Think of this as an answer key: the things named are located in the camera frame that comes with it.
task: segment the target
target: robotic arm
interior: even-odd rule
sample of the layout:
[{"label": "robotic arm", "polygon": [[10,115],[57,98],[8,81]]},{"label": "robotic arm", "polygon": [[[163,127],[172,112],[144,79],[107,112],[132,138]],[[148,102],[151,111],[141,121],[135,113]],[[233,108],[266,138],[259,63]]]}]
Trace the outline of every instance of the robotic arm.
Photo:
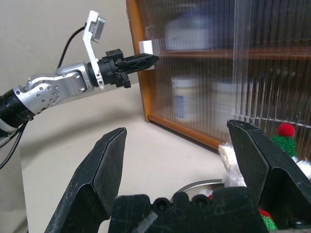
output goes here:
[{"label": "robotic arm", "polygon": [[55,73],[35,74],[26,86],[17,86],[0,96],[0,140],[64,99],[92,92],[96,87],[103,89],[107,84],[131,87],[127,74],[147,69],[159,60],[145,53],[124,58],[120,49],[96,59],[91,41],[99,42],[104,23],[98,13],[90,11],[83,35],[89,63],[78,62],[62,66]]}]

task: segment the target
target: beige wall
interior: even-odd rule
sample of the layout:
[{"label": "beige wall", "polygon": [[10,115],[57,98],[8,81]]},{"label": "beige wall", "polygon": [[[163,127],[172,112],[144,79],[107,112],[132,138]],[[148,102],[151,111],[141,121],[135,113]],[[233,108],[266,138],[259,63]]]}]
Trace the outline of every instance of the beige wall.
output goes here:
[{"label": "beige wall", "polygon": [[[133,55],[125,0],[1,0],[0,95],[25,85],[35,73],[54,72],[66,41],[90,10],[106,19],[101,41],[93,46],[97,58],[117,48],[124,56]],[[70,44],[63,64],[78,61],[89,61],[82,33]],[[130,78],[137,82],[136,74]]]}]

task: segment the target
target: metal bowl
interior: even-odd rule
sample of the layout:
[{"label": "metal bowl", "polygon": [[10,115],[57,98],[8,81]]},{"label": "metal bowl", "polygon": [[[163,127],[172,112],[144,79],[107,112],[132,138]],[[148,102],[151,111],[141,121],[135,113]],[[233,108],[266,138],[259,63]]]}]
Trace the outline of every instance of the metal bowl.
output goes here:
[{"label": "metal bowl", "polygon": [[217,189],[220,189],[223,187],[224,187],[224,184],[223,184],[221,179],[198,181],[198,182],[194,182],[194,183],[191,183],[191,184],[188,184],[188,185],[182,187],[181,189],[179,189],[177,191],[177,193],[178,192],[185,192],[188,194],[189,200],[192,200],[192,198],[195,195],[198,195],[201,190],[204,190],[204,189],[217,190]]}]

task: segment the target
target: red pom-pom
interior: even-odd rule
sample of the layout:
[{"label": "red pom-pom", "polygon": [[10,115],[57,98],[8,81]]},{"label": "red pom-pom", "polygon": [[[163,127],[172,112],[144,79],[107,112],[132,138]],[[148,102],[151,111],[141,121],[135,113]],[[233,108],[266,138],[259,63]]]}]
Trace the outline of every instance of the red pom-pom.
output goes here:
[{"label": "red pom-pom", "polygon": [[293,137],[295,128],[289,123],[282,123],[277,129],[277,135],[282,137]]}]

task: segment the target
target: white tabletop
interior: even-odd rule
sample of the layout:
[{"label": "white tabletop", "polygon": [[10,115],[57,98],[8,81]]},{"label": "white tabletop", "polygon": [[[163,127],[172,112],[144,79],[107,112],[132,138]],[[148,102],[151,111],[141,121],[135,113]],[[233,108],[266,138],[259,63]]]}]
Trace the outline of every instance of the white tabletop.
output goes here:
[{"label": "white tabletop", "polygon": [[225,173],[214,152],[144,121],[138,84],[61,104],[36,116],[21,142],[30,233],[44,232],[75,169],[103,134],[118,127],[127,128],[119,195],[170,199],[187,184]]}]

